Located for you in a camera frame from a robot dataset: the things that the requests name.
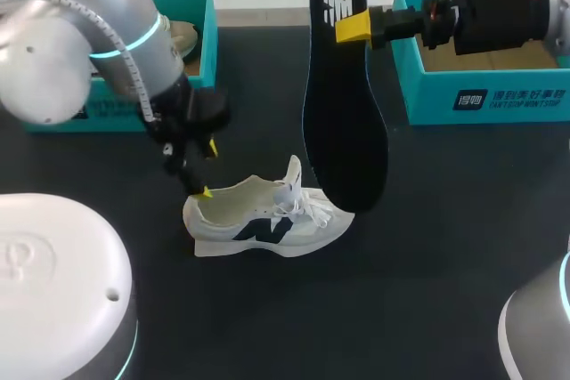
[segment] black insole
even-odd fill
[[[330,201],[352,213],[374,207],[387,177],[388,138],[366,74],[366,42],[337,44],[334,23],[366,0],[310,0],[311,62],[303,134]]]

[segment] new balance sneaker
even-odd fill
[[[160,15],[160,25],[164,31],[169,31],[172,42],[182,58],[186,58],[199,42],[198,31],[193,24],[184,21],[171,21]]]
[[[212,198],[190,197],[183,209],[195,255],[237,254],[251,248],[297,257],[325,247],[350,226],[354,214],[339,210],[320,189],[301,188],[301,162],[291,157],[282,181],[256,175]]]

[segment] black tabletop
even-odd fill
[[[220,30],[234,115],[221,157],[200,166],[210,187],[280,179],[291,154],[315,185],[301,132],[308,41],[307,28]],[[311,255],[193,257],[182,189],[144,135],[27,135],[4,115],[0,192],[73,198],[117,229],[141,378],[508,380],[502,305],[567,248],[570,125],[410,127],[390,51],[369,69],[390,134],[386,194]]]

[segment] new balance logo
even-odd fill
[[[324,0],[330,8],[324,11],[324,22],[335,27],[335,22],[353,14],[353,0]]]
[[[233,238],[233,240],[248,240],[255,238],[257,242],[279,244],[285,237],[285,234],[291,230],[291,227],[293,227],[293,222],[287,217],[282,218],[281,221],[277,223],[274,230],[271,230],[270,218],[259,218],[249,222],[248,225],[238,233],[238,236]]]

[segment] white shoelace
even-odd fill
[[[285,209],[283,206],[276,206],[276,208],[275,215],[278,217],[306,214],[311,217],[314,223],[321,229],[327,227],[333,212],[330,206],[311,198],[307,190],[301,190],[301,196],[295,201],[290,210]]]

